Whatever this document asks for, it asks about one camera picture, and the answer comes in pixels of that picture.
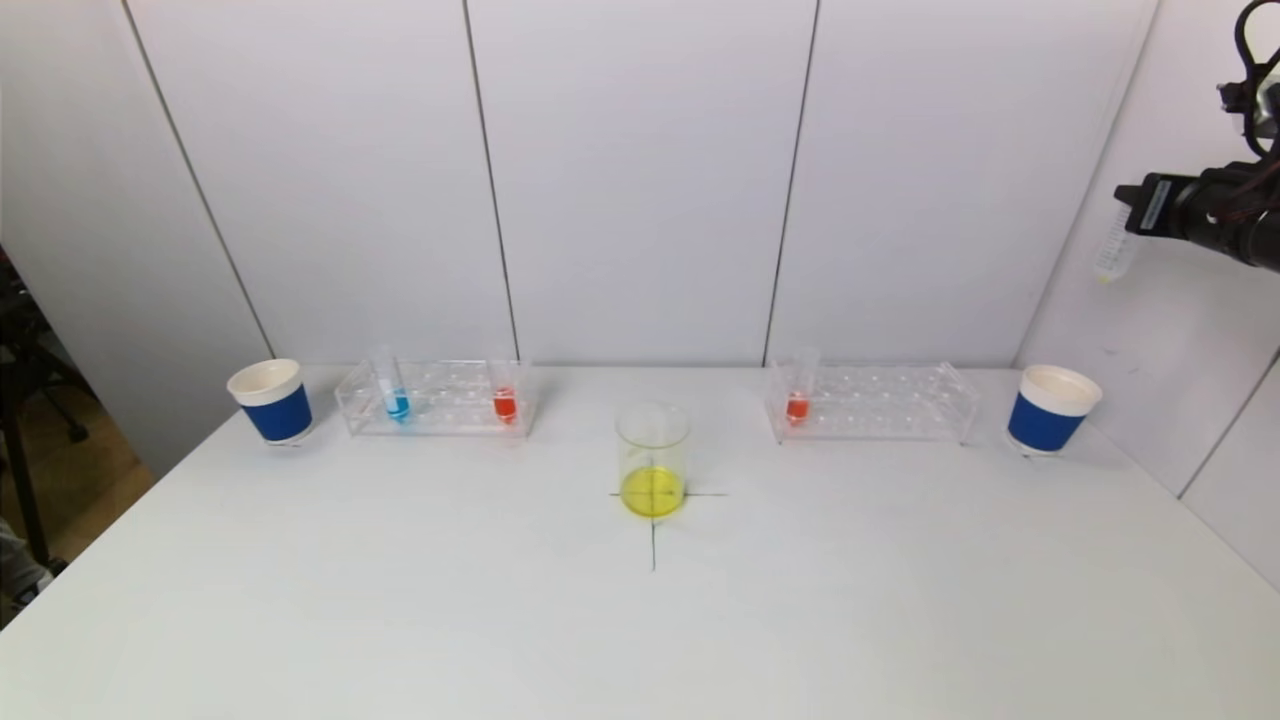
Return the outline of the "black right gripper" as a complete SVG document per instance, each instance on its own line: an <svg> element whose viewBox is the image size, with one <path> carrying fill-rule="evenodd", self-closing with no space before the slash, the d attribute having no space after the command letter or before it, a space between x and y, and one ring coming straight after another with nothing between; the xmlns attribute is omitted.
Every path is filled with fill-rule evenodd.
<svg viewBox="0 0 1280 720"><path fill-rule="evenodd" d="M1229 233L1217 220L1229 192L1222 170L1198 176L1149 173L1142 184L1119 184L1114 197L1129 206L1130 234L1183 240L1206 249L1224 249Z"/></svg>

